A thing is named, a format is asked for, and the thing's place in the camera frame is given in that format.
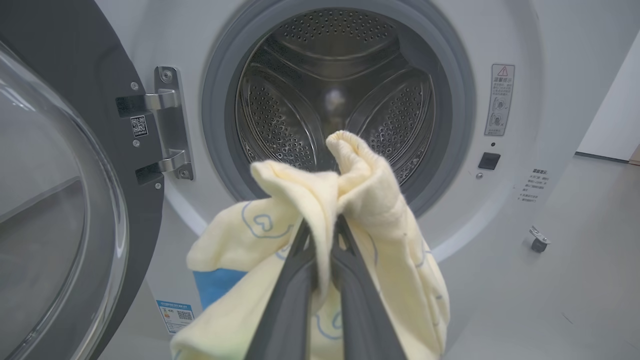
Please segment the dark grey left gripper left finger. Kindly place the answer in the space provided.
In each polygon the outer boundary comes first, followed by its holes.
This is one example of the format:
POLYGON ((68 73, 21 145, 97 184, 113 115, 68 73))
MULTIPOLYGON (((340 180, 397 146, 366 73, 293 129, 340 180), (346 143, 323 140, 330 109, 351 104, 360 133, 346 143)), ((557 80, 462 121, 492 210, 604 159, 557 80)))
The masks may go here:
POLYGON ((302 220, 263 315, 247 360, 308 360, 313 292, 318 287, 316 247, 302 220))

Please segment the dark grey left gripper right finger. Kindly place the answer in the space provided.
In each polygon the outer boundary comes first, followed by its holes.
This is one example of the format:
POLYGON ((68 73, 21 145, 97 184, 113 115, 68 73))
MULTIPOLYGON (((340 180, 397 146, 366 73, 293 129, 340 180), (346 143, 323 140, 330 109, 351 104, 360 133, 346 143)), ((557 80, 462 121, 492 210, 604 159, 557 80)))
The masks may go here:
POLYGON ((333 284, 340 292, 345 360, 405 360, 402 344, 344 215, 334 224, 333 284))

